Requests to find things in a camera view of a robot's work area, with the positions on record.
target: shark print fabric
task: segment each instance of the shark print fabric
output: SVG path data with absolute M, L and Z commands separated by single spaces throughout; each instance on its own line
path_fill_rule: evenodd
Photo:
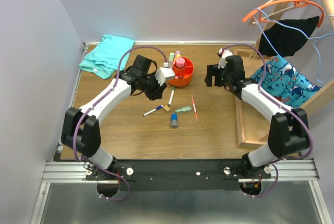
M 261 87 L 282 103 L 293 108 L 299 108 L 320 89 L 279 55 L 266 63 L 266 71 Z M 251 78 L 259 82 L 263 73 L 264 66 L 259 68 Z

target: wooden table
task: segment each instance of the wooden table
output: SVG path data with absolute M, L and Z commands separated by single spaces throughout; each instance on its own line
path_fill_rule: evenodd
M 180 50 L 195 67 L 192 82 L 175 91 L 171 111 L 163 109 L 146 117 L 143 114 L 168 103 L 172 86 L 168 85 L 161 100 L 149 101 L 144 94 L 122 101 L 101 124 L 102 147 L 119 159 L 205 159 L 240 158 L 253 148 L 239 147 L 234 95 L 224 88 L 207 88 L 206 67 L 219 61 L 221 45 L 158 45 L 168 57 Z M 162 64 L 162 55 L 152 49 L 140 49 L 130 55 L 132 64 L 137 54 Z M 82 72 L 75 107 L 98 95 L 112 78 L 103 80 L 93 73 Z M 194 111 L 178 114 L 178 128 L 172 129 L 171 114 L 175 109 L 192 106 L 194 96 L 199 121 Z M 73 159 L 73 151 L 63 148 L 62 159 Z

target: black cloth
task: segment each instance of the black cloth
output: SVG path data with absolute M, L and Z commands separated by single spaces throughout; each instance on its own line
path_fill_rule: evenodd
M 318 25 L 319 19 L 320 17 L 316 16 L 309 19 L 284 19 L 279 20 L 279 22 L 286 26 L 301 29 L 310 37 Z M 301 32 L 283 27 L 277 23 L 266 30 L 265 34 L 282 57 L 293 56 L 307 42 L 307 38 Z M 259 52 L 266 56 L 276 56 L 276 52 L 263 35 L 261 35 Z

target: turquoise cloth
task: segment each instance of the turquoise cloth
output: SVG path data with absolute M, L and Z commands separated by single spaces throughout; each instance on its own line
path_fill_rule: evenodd
M 134 45 L 135 41 L 127 38 L 104 35 L 100 44 L 86 54 L 79 67 L 81 70 L 95 73 L 103 79 L 108 79 L 117 70 L 122 55 Z M 121 63 L 121 70 L 126 66 L 130 54 Z
M 266 77 L 261 87 L 270 95 L 293 108 L 299 108 L 312 97 L 320 87 L 316 86 L 288 61 L 277 55 L 266 63 Z M 259 82 L 264 73 L 262 66 L 251 78 Z

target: orange bowl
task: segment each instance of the orange bowl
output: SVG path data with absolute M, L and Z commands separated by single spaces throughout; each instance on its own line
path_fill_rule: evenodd
M 184 86 L 188 85 L 193 78 L 193 73 L 194 73 L 193 63 L 191 62 L 191 60 L 189 60 L 186 57 L 182 56 L 182 58 L 184 58 L 185 63 L 186 63 L 185 75 L 184 75 L 183 79 L 170 79 L 170 80 L 168 80 L 168 83 L 171 84 L 172 86 L 175 86 L 175 87 L 184 87 Z

